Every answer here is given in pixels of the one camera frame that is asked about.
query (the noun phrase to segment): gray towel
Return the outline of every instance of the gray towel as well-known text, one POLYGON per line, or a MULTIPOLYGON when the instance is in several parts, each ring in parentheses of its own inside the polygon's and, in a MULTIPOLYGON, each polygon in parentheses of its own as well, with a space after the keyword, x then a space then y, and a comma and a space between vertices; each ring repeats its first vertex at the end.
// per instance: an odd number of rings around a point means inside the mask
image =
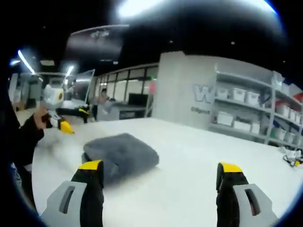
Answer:
POLYGON ((125 176, 143 173, 159 163, 154 149, 128 133, 92 140, 83 149, 84 162, 103 161, 105 186, 125 176))

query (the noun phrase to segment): white table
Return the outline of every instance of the white table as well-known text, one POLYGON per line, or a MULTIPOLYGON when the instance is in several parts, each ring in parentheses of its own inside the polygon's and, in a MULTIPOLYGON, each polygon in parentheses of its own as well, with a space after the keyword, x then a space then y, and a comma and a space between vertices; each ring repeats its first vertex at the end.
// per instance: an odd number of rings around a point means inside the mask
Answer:
POLYGON ((216 174, 220 161, 237 164, 282 216, 303 180, 277 148, 156 119, 132 119, 74 126, 74 135, 46 130, 32 166, 33 193, 41 214, 49 195, 81 165, 83 145, 128 132, 153 147, 160 163, 118 187, 104 189, 107 227, 216 226, 216 174))

